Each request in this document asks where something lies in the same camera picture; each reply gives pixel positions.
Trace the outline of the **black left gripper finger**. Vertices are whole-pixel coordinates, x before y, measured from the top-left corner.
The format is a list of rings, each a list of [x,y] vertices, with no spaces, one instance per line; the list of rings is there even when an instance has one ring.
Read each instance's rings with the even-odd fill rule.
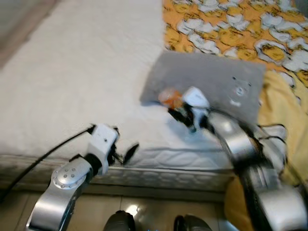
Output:
[[[127,165],[130,162],[130,159],[136,154],[139,146],[139,143],[134,143],[134,145],[132,145],[132,147],[130,147],[128,151],[125,152],[125,165]]]

